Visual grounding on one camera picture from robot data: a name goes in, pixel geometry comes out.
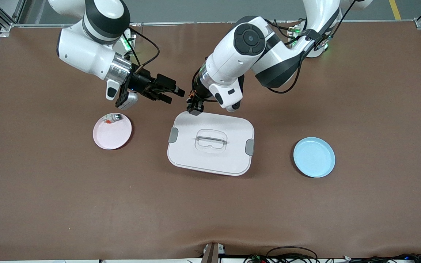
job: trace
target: blue plate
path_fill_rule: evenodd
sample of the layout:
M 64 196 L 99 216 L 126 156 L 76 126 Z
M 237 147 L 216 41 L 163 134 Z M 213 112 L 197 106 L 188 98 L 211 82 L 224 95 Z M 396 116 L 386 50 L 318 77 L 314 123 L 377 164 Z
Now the blue plate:
M 316 137 L 299 141 L 293 151 L 298 169 L 312 178 L 322 178 L 334 169 L 335 155 L 331 146 Z

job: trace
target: gray floor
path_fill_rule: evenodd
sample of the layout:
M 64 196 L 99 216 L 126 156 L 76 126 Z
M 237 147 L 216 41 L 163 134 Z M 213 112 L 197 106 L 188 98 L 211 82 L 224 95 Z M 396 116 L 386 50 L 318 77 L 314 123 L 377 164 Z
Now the gray floor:
M 305 17 L 302 0 L 124 0 L 132 22 L 228 22 L 245 15 L 260 15 L 268 19 L 298 20 Z M 44 1 L 35 1 L 25 23 L 74 23 L 53 11 Z M 352 11 L 349 19 L 394 19 L 388 0 L 375 0 L 361 12 Z
M 305 17 L 302 0 L 124 0 L 132 22 L 228 22 L 245 15 L 298 20 Z M 396 0 L 401 18 L 421 13 L 421 0 Z M 55 13 L 47 0 L 32 0 L 24 11 L 25 24 L 72 24 L 76 19 Z M 362 11 L 352 10 L 346 20 L 395 20 L 389 0 L 374 0 Z

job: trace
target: gray latch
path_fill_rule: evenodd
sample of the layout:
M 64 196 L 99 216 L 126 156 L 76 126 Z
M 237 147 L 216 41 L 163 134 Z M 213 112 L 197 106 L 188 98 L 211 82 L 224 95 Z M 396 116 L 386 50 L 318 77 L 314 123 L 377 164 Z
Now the gray latch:
M 254 153 L 254 139 L 248 139 L 246 141 L 246 147 L 244 148 L 244 151 L 247 155 L 253 156 Z
M 168 137 L 168 143 L 176 142 L 177 138 L 178 138 L 178 129 L 175 127 L 172 127 L 172 130 L 170 131 L 170 137 Z

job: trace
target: pink plate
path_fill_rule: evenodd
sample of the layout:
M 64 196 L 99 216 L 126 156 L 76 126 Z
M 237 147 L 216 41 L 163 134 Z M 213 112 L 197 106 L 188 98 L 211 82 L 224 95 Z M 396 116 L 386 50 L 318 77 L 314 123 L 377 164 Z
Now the pink plate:
M 95 143 L 102 149 L 113 150 L 120 148 L 130 138 L 132 133 L 131 121 L 128 117 L 121 113 L 113 113 L 121 115 L 121 120 L 108 124 L 100 118 L 94 127 L 92 133 Z

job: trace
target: wire bundle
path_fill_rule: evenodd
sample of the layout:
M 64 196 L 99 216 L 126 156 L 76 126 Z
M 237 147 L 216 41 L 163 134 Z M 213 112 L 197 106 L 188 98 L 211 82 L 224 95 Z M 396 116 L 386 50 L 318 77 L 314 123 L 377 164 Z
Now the wire bundle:
M 139 66 L 139 68 L 137 68 L 137 70 L 136 70 L 136 72 L 135 73 L 139 73 L 139 71 L 141 71 L 144 67 L 145 67 L 145 65 L 147 65 L 147 64 L 149 64 L 149 63 L 151 63 L 153 60 L 155 60 L 159 55 L 160 55 L 160 48 L 159 48 L 159 46 L 157 46 L 157 44 L 156 43 L 154 43 L 152 40 L 150 40 L 149 38 L 147 38 L 146 36 L 144 36 L 144 35 L 142 35 L 141 33 L 139 33 L 137 30 L 135 30 L 134 28 L 132 28 L 132 27 L 129 27 L 129 29 L 132 31 L 132 32 L 134 32 L 134 33 L 136 33 L 137 35 L 139 35 L 140 37 L 142 37 L 142 38 L 144 38 L 145 40 L 147 40 L 149 43 L 151 43 L 154 47 L 155 47 L 155 49 L 157 50 L 157 53 L 155 54 L 155 56 L 153 56 L 150 60 L 147 60 L 144 64 L 141 64 L 140 62 L 139 62 L 139 58 L 137 57 L 137 55 L 136 55 L 136 52 L 135 52 L 135 50 L 134 50 L 134 48 L 132 47 L 132 45 L 131 45 L 131 43 L 129 42 L 129 39 L 126 37 L 126 35 L 124 35 L 124 33 L 123 33 L 123 37 L 124 37 L 124 39 L 127 41 L 127 43 L 128 43 L 128 45 L 129 45 L 129 47 L 131 48 L 131 51 L 132 51 L 132 53 L 133 53 L 133 55 L 134 55 L 134 57 L 136 58 L 136 61 L 137 61 L 137 64 L 138 64 L 138 66 Z
M 301 253 L 283 253 L 280 255 L 276 255 L 276 256 L 269 256 L 269 254 L 273 251 L 276 250 L 281 250 L 281 249 L 301 249 L 301 250 L 306 250 L 310 253 L 312 253 L 314 256 L 309 256 L 309 255 L 304 255 Z M 273 248 L 271 250 L 269 250 L 266 255 L 262 256 L 262 255 L 250 255 L 247 256 L 243 263 L 247 263 L 247 261 L 250 260 L 250 262 L 252 263 L 291 263 L 293 261 L 296 260 L 301 260 L 304 263 L 310 263 L 311 260 L 316 261 L 316 263 L 321 263 L 318 260 L 318 255 L 312 251 L 311 249 L 308 248 L 302 248 L 302 247 L 296 247 L 296 246 L 284 246 L 284 247 L 277 247 L 277 248 Z
M 353 5 L 355 4 L 355 2 L 357 2 L 357 0 L 354 0 L 352 3 L 351 3 L 351 5 L 349 6 L 349 8 L 347 9 L 347 11 L 345 12 L 345 14 L 344 14 L 344 16 L 341 18 L 341 20 L 339 21 L 339 23 L 337 24 L 337 27 L 335 28 L 335 30 L 334 30 L 334 32 L 332 32 L 331 33 L 331 35 L 329 35 L 329 38 L 333 38 L 334 37 L 334 35 L 335 35 L 335 33 L 337 32 L 337 30 L 339 29 L 339 27 L 341 26 L 341 23 L 344 21 L 344 18 L 346 17 L 346 15 L 347 15 L 347 13 L 349 13 L 349 11 L 351 10 L 351 8 L 353 7 Z M 274 19 L 274 22 L 271 22 L 271 21 L 269 21 L 269 20 L 267 20 L 267 19 L 265 19 L 264 18 L 264 21 L 266 21 L 268 24 L 270 24 L 271 26 L 273 26 L 273 27 L 276 27 L 278 30 L 279 30 L 279 32 L 284 36 L 284 37 L 287 37 L 287 38 L 289 38 L 290 40 L 289 40 L 289 42 L 287 42 L 287 43 L 285 43 L 285 45 L 290 45 L 291 43 L 294 43 L 295 41 L 297 41 L 301 36 L 299 35 L 299 36 L 297 36 L 297 37 L 289 37 L 288 35 L 286 35 L 286 34 L 284 34 L 284 32 L 282 32 L 282 30 L 289 30 L 289 28 L 287 28 L 287 27 L 281 27 L 278 23 L 277 23 L 277 21 Z M 277 93 L 277 94 L 285 94 L 285 93 L 287 93 L 287 92 L 289 92 L 289 91 L 291 91 L 292 89 L 293 89 L 293 87 L 297 84 L 297 80 L 298 80 L 298 78 L 299 78 L 299 75 L 300 75 L 300 70 L 301 70 L 301 64 L 302 64 L 302 61 L 303 61 L 303 59 L 305 58 L 305 54 L 308 54 L 311 50 L 313 50 L 314 49 L 314 45 L 311 47 L 311 48 L 309 48 L 309 50 L 307 50 L 307 51 L 305 51 L 305 52 L 302 52 L 301 54 L 300 54 L 300 61 L 299 61 L 299 67 L 298 67 L 298 70 L 297 70 L 297 75 L 295 76 L 295 80 L 293 81 L 293 83 L 292 83 L 292 85 L 289 87 L 289 88 L 287 88 L 286 90 L 284 90 L 284 91 L 278 91 L 278 90 L 275 90 L 275 89 L 272 89 L 272 88 L 268 88 L 268 87 L 266 87 L 268 90 L 270 90 L 270 91 L 272 91 L 272 92 L 274 92 L 274 93 Z
M 421 254 L 402 254 L 390 258 L 380 258 L 377 256 L 372 258 L 352 258 L 349 260 L 349 263 L 397 263 L 396 260 L 413 260 L 414 263 L 421 263 Z

